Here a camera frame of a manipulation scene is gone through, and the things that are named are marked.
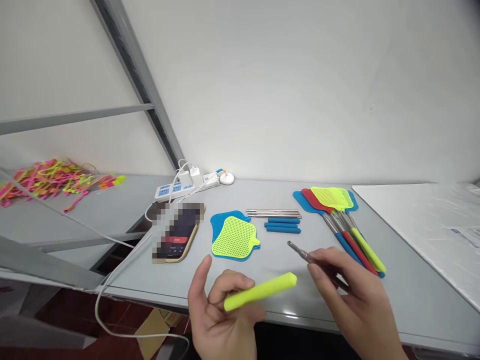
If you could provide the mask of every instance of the pile of plastic parts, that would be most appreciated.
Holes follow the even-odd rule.
[[[42,200],[49,197],[55,198],[60,193],[65,196],[80,194],[71,206],[63,210],[64,213],[68,213],[90,192],[120,185],[124,182],[125,176],[92,174],[70,160],[52,159],[46,162],[37,162],[28,169],[17,170],[13,179]],[[2,208],[9,207],[12,200],[19,198],[24,198],[26,201],[32,199],[10,182],[0,185],[0,206]]]

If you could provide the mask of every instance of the metal shelf frame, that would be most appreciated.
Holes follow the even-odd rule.
[[[100,23],[130,80],[140,104],[112,108],[44,115],[0,121],[0,136],[84,122],[117,115],[144,112],[162,145],[172,169],[184,155],[160,94],[148,68],[121,0],[90,0]],[[145,233],[114,234],[118,240],[141,239]],[[54,281],[66,286],[94,290],[104,279],[102,275],[61,260],[48,253],[108,244],[100,238],[72,239],[28,246],[0,235],[0,267],[20,274]]]

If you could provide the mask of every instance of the hand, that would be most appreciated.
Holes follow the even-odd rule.
[[[240,272],[225,270],[216,278],[210,294],[205,283],[212,265],[207,255],[196,269],[188,291],[188,310],[195,349],[203,360],[256,359],[254,325],[262,321],[265,311],[258,304],[247,304],[226,313],[228,294],[255,286],[255,281]]]
[[[318,291],[356,353],[363,360],[407,359],[380,279],[336,247],[309,254],[326,267],[335,269],[350,285],[350,293],[340,295],[318,265],[308,264]]]

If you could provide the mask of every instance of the white charging cable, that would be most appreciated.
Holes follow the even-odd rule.
[[[145,338],[157,338],[157,337],[172,337],[172,338],[180,338],[186,341],[186,349],[183,352],[183,354],[180,356],[180,360],[183,359],[187,351],[189,350],[190,347],[190,340],[182,335],[177,335],[177,334],[171,334],[171,333],[162,333],[162,334],[146,334],[146,335],[128,335],[128,334],[120,334],[116,333],[113,331],[110,331],[110,329],[103,323],[102,319],[100,319],[100,314],[99,314],[99,304],[100,304],[100,299],[102,297],[102,294],[104,293],[106,287],[110,283],[111,279],[113,278],[113,275],[115,272],[123,265],[126,263],[126,261],[138,250],[142,247],[142,245],[152,236],[152,234],[148,236],[144,236],[143,239],[135,246],[135,248],[126,256],[126,258],[106,277],[100,292],[98,293],[98,296],[95,301],[95,319],[96,321],[100,324],[103,330],[109,335],[116,336],[119,338],[134,338],[134,339],[145,339]]]
[[[203,188],[208,182],[209,182],[210,179],[208,180],[205,180],[204,183],[198,188],[198,189],[193,189],[194,191],[191,191],[189,192],[187,195],[185,195],[180,201],[177,201],[178,203],[181,203],[183,200],[185,200],[186,198],[188,198],[189,196],[195,194],[196,192],[199,192],[201,188]]]
[[[125,245],[126,247],[129,247],[129,248],[134,248],[132,245],[130,244],[127,244],[123,241],[119,241],[119,240],[116,240],[114,239],[113,237],[110,237],[110,236],[107,236],[107,235],[104,235],[102,234],[100,231],[97,231],[95,230],[94,228],[84,224],[83,222],[80,222],[78,221],[77,219],[71,217],[70,215],[66,214],[66,213],[63,213],[61,211],[58,211],[56,208],[50,206],[48,203],[46,203],[44,200],[40,199],[39,197],[33,195],[30,191],[28,191],[25,187],[23,187],[22,185],[20,185],[17,181],[15,181],[15,179],[13,177],[10,176],[10,174],[8,173],[7,170],[5,170],[3,167],[0,166],[0,173],[3,174],[3,176],[5,176],[7,179],[8,179],[8,182],[9,183],[12,183],[15,185],[15,187],[19,190],[22,190],[25,194],[28,194],[28,196],[30,196],[33,200],[39,202],[40,204],[42,204],[44,207],[47,207],[49,208],[50,210],[52,210],[53,212],[57,213],[57,214],[60,214],[61,216],[63,217],[66,217],[67,219],[70,219],[72,220],[73,222],[83,226],[84,228],[87,228],[91,231],[93,231],[95,234],[97,235],[100,235],[102,238],[105,238],[105,239],[108,239],[114,243],[117,243],[117,244],[121,244],[121,245]]]
[[[180,166],[180,162],[181,162],[181,161],[184,161],[184,162],[185,162],[182,166]],[[177,170],[175,170],[176,174],[175,174],[175,177],[173,178],[173,181],[171,182],[172,185],[175,184],[175,181],[176,181],[177,178],[179,177],[180,171],[182,171],[183,168],[184,168],[186,165],[188,165],[188,164],[190,164],[190,165],[192,165],[193,167],[196,168],[196,166],[195,166],[193,163],[191,163],[190,161],[187,161],[187,160],[185,160],[185,159],[180,159],[180,160],[178,160],[178,166],[179,166],[179,168],[178,168]],[[168,203],[171,203],[171,202],[172,202],[172,194],[174,193],[174,192],[173,192],[173,189],[170,188],[170,189],[169,189],[169,192],[170,192],[170,196],[168,197]],[[152,220],[147,216],[147,212],[148,212],[149,209],[152,207],[152,205],[153,205],[153,203],[151,203],[151,204],[146,208],[145,214],[144,214],[145,219],[147,219],[149,222],[152,222]]]

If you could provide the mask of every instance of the white wall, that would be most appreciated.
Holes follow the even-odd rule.
[[[357,184],[480,177],[474,2],[123,2],[183,153],[203,169]]]
[[[0,2],[0,120],[138,104],[87,0]],[[123,174],[173,173],[144,113],[0,136],[0,165],[70,158]]]

